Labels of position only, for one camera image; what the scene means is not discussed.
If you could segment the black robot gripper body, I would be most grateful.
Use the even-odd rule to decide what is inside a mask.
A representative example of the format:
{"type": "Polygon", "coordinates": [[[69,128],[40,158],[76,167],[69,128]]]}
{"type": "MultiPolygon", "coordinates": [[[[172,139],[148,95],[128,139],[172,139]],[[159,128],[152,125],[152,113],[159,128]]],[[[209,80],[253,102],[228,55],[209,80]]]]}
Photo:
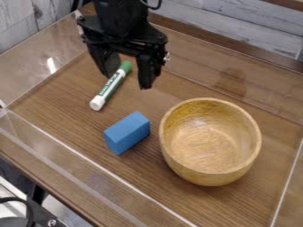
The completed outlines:
{"type": "Polygon", "coordinates": [[[116,44],[119,54],[139,57],[148,53],[165,64],[167,35],[149,20],[149,10],[159,10],[161,0],[152,5],[148,0],[92,0],[96,13],[82,16],[82,39],[89,44],[116,44]]]}

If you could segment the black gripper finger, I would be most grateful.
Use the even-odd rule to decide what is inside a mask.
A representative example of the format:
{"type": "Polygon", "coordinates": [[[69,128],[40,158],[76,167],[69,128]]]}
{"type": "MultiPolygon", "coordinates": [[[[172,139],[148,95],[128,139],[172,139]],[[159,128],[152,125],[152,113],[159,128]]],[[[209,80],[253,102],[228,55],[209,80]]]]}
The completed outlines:
{"type": "Polygon", "coordinates": [[[143,53],[136,58],[137,78],[141,90],[152,87],[156,77],[161,74],[161,60],[152,54],[143,53]]]}
{"type": "Polygon", "coordinates": [[[119,47],[116,44],[89,44],[89,55],[101,72],[108,78],[112,77],[120,67],[119,47]]]}

